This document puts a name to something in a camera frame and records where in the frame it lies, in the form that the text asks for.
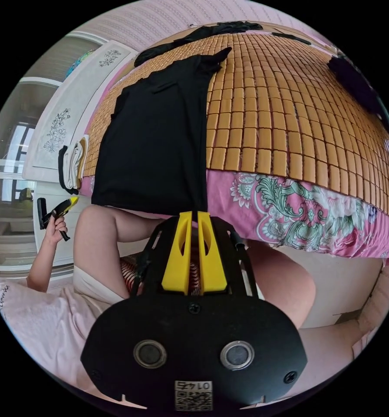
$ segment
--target person's leg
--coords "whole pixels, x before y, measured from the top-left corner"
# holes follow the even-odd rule
[[[315,301],[312,277],[301,265],[264,242],[249,240],[247,245],[255,281],[265,300],[300,328]]]
[[[120,297],[128,298],[117,243],[149,238],[162,221],[111,207],[86,207],[76,225],[74,265]]]

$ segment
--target screw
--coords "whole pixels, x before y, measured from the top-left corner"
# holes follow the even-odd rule
[[[291,384],[296,378],[297,378],[297,372],[291,371],[287,373],[286,376],[284,377],[284,383]]]
[[[189,304],[189,313],[191,314],[199,314],[200,313],[200,305],[196,303],[190,303]]]

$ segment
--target pink floral bedsheet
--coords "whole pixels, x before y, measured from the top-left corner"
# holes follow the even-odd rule
[[[82,195],[91,196],[94,177]],[[270,175],[207,170],[209,212],[242,238],[345,258],[389,258],[389,216],[357,198]]]

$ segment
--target black clothing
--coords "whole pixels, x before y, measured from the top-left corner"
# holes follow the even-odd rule
[[[346,56],[332,57],[329,69],[335,74],[339,83],[369,113],[381,117],[381,122],[389,134],[389,114],[377,92],[371,87],[364,75]]]
[[[206,95],[231,48],[123,89],[101,141],[92,203],[163,215],[207,211]]]
[[[287,38],[287,39],[296,40],[298,42],[305,43],[306,45],[311,45],[312,44],[311,42],[309,42],[306,39],[299,38],[298,36],[295,36],[295,35],[290,35],[289,33],[272,32],[271,34],[273,36],[278,36],[280,38]]]
[[[142,65],[144,62],[160,56],[165,52],[171,51],[179,46],[194,42],[200,39],[206,39],[214,35],[222,35],[224,33],[242,33],[247,30],[262,30],[263,27],[258,23],[250,22],[226,22],[218,23],[216,26],[201,26],[188,34],[184,38],[176,39],[173,42],[165,43],[164,45],[154,46],[142,51],[135,59],[134,67]]]

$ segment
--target yellow bracket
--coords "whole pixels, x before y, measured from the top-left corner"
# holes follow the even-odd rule
[[[180,213],[170,256],[162,280],[165,291],[189,290],[192,213]]]
[[[201,294],[224,291],[227,281],[209,213],[198,212],[198,232]]]

